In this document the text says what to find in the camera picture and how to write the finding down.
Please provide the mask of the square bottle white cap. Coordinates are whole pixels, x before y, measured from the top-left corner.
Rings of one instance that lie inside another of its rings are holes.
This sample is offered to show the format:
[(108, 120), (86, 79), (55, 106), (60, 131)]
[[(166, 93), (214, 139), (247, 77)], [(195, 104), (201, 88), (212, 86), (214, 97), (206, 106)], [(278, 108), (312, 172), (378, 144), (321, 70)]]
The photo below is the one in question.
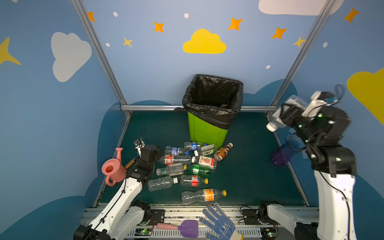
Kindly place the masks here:
[(289, 118), (290, 113), (295, 110), (304, 111), (308, 104), (296, 95), (291, 95), (271, 116), (267, 124), (270, 132), (275, 132), (279, 128), (285, 128), (284, 121)]

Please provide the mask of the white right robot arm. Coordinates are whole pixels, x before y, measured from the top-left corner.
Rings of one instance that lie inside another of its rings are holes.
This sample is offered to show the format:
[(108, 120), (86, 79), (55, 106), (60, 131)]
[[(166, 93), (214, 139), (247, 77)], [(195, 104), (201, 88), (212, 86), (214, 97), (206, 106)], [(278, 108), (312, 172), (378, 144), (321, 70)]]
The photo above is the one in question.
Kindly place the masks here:
[(319, 214), (304, 219), (287, 207), (267, 202), (260, 216), (278, 223), (297, 240), (355, 240), (353, 190), (356, 182), (356, 157), (339, 142), (350, 124), (343, 110), (333, 106), (315, 107), (315, 115), (293, 104), (282, 104), (277, 120), (296, 130), (306, 145), (306, 154), (317, 181)]

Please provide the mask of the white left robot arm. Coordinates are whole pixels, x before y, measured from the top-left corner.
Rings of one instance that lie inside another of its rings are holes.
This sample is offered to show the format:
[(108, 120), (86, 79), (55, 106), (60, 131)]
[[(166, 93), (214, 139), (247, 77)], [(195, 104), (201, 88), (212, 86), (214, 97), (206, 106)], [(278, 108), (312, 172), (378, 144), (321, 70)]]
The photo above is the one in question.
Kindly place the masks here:
[(149, 220), (149, 204), (135, 198), (151, 180), (155, 163), (164, 153), (154, 145), (146, 145), (140, 152), (118, 192), (89, 225), (77, 228), (74, 240), (123, 240), (138, 224)]

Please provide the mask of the green plastic bin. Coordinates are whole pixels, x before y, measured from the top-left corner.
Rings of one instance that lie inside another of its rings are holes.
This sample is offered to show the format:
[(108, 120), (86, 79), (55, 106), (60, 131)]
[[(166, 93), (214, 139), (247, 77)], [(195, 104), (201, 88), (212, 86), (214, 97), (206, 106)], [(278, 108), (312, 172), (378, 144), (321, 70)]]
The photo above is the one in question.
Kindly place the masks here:
[(211, 125), (188, 112), (190, 140), (221, 148), (229, 130)]

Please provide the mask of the black bin liner bag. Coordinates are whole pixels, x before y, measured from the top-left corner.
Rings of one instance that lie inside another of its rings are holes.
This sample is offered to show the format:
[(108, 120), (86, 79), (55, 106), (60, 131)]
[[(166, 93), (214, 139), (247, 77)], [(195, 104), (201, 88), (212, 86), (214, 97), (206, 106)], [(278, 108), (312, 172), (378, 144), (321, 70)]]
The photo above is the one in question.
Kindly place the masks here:
[(241, 111), (244, 84), (241, 81), (197, 74), (186, 89), (182, 107), (174, 112), (188, 112), (217, 128), (228, 130)]

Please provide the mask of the blue plastic toy rake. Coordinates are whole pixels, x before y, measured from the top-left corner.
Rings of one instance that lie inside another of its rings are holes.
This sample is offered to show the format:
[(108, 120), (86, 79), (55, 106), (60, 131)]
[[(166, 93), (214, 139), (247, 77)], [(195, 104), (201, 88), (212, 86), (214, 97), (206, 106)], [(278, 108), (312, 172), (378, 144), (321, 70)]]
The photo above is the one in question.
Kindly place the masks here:
[(135, 159), (132, 159), (128, 164), (125, 165), (125, 168), (128, 169), (135, 163)]

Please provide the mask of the blue label water bottle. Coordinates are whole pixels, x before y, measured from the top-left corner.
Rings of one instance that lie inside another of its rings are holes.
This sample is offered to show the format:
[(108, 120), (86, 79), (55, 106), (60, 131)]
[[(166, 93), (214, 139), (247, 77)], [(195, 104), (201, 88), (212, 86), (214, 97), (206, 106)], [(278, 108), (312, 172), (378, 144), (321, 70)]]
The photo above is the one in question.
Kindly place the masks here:
[(179, 147), (173, 147), (173, 146), (166, 146), (164, 150), (165, 155), (172, 155), (172, 156), (189, 156), (190, 153), (184, 148)]

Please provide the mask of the clear bottle red cap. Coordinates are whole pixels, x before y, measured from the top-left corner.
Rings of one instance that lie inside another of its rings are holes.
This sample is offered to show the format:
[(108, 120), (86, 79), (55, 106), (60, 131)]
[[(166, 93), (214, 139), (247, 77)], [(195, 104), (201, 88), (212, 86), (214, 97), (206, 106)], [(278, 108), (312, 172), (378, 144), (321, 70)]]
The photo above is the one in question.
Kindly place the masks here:
[(192, 163), (192, 157), (164, 155), (158, 160), (158, 162), (163, 165), (171, 165), (171, 164), (177, 164), (177, 163), (181, 163), (183, 165), (190, 165)]

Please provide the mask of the purple plastic vase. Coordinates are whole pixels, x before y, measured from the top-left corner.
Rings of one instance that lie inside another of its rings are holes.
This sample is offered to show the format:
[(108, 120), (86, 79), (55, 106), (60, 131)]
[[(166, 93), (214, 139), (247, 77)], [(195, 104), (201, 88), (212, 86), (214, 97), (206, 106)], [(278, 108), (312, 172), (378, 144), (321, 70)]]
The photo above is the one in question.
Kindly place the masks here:
[(271, 161), (277, 166), (287, 165), (292, 156), (306, 148), (304, 141), (297, 135), (286, 136), (286, 142), (271, 154)]

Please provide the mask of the clear bottle white cap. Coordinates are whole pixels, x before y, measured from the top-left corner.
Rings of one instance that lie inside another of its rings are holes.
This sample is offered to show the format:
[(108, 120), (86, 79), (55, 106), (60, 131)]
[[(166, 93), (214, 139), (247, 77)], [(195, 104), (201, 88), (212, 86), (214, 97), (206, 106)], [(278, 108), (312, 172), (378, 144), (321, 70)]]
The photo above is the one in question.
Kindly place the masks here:
[(166, 177), (150, 180), (148, 182), (148, 188), (150, 192), (165, 190), (165, 189), (171, 188), (174, 184), (177, 184), (178, 182), (179, 181), (177, 177), (173, 178), (170, 176), (166, 176)]

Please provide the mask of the pink toy watering can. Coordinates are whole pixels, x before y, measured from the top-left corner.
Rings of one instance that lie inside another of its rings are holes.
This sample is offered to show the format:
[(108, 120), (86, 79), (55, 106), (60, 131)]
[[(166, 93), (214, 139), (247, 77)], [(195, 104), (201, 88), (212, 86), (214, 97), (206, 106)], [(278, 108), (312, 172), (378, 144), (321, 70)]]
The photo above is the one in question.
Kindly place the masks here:
[(110, 187), (123, 181), (127, 174), (127, 169), (122, 163), (123, 148), (116, 148), (116, 151), (116, 158), (106, 161), (102, 166), (102, 173), (106, 176), (105, 182)]

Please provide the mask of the blue label bottle behind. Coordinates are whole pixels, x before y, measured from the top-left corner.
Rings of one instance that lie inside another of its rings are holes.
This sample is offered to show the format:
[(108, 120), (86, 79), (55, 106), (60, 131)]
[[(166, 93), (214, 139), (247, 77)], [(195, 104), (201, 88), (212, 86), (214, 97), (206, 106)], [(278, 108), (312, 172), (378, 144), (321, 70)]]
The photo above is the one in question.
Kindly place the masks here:
[(201, 143), (201, 142), (196, 142), (196, 141), (188, 141), (184, 142), (184, 149), (186, 151), (195, 151), (200, 149), (201, 147), (207, 146), (207, 143)]

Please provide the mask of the clear bottle yellow cap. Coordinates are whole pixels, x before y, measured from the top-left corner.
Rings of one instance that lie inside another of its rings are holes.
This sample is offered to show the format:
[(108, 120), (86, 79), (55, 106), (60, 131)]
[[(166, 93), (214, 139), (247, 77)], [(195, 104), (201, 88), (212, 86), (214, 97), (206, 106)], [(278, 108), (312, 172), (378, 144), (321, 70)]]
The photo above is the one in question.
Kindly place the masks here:
[(181, 175), (180, 184), (182, 187), (199, 187), (207, 185), (209, 183), (208, 179), (204, 179), (197, 175)]

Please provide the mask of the green bottle yellow cap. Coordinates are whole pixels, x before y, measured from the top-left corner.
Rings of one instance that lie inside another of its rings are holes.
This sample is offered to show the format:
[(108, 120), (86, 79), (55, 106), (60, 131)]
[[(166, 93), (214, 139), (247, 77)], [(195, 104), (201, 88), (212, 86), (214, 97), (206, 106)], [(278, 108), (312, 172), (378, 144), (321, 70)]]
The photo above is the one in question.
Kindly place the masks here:
[(210, 168), (196, 164), (184, 165), (184, 171), (187, 175), (197, 175), (202, 178), (209, 178), (211, 173)]

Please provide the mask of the green label square bottle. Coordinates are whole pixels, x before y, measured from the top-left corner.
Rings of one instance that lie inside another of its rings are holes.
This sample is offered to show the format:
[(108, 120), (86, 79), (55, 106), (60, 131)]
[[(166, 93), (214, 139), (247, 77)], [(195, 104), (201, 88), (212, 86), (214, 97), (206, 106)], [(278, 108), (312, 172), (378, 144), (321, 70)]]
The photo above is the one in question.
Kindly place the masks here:
[(204, 145), (202, 147), (198, 148), (198, 155), (199, 156), (208, 156), (216, 153), (218, 150), (217, 145), (211, 144), (211, 145)]

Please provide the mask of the red label juice bottle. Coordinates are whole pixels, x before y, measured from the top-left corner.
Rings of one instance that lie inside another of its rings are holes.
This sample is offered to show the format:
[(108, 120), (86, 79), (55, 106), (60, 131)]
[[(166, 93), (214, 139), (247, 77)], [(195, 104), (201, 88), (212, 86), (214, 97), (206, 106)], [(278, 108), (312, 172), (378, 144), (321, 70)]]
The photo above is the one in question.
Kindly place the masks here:
[(215, 158), (206, 157), (206, 156), (192, 157), (192, 163), (208, 167), (211, 170), (216, 170), (216, 168), (217, 168), (217, 161), (216, 161), (216, 159)]

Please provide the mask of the clear bottle orange label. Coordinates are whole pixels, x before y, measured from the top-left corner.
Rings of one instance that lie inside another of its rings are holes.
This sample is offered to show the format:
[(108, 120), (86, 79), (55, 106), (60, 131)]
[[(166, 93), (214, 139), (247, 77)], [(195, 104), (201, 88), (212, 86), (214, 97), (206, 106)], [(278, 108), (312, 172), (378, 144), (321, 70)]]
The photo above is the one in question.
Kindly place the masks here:
[(182, 204), (189, 205), (194, 202), (214, 202), (220, 199), (221, 197), (226, 197), (226, 190), (218, 189), (202, 189), (196, 192), (185, 191), (182, 192)]

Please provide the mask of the brown sauce bottle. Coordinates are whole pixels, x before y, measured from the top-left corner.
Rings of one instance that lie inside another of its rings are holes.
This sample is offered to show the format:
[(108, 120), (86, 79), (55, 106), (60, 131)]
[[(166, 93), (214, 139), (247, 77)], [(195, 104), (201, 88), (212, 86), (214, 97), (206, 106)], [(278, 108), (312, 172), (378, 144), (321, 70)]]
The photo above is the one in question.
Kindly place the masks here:
[(232, 149), (233, 147), (233, 143), (228, 143), (226, 146), (220, 148), (215, 154), (214, 154), (214, 158), (216, 161), (221, 161), (223, 160), (229, 153), (229, 151)]

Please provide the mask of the purple toy shovel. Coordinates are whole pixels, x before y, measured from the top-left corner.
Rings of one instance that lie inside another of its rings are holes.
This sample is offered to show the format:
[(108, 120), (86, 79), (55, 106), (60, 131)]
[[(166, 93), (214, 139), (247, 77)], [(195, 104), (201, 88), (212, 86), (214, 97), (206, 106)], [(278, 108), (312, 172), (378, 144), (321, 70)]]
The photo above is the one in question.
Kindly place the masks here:
[(196, 220), (185, 220), (180, 226), (158, 223), (157, 229), (178, 230), (184, 238), (196, 239), (199, 235), (199, 223)]

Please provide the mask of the blue dotted work glove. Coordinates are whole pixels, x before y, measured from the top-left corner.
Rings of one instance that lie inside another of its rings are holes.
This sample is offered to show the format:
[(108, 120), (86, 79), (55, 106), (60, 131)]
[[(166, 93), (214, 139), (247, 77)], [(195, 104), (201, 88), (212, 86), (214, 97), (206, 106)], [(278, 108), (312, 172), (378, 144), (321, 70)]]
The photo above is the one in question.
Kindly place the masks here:
[(199, 218), (200, 223), (208, 227), (213, 233), (206, 233), (207, 240), (243, 240), (244, 235), (238, 233), (235, 224), (224, 213), (219, 204), (207, 206), (203, 209), (205, 218)]

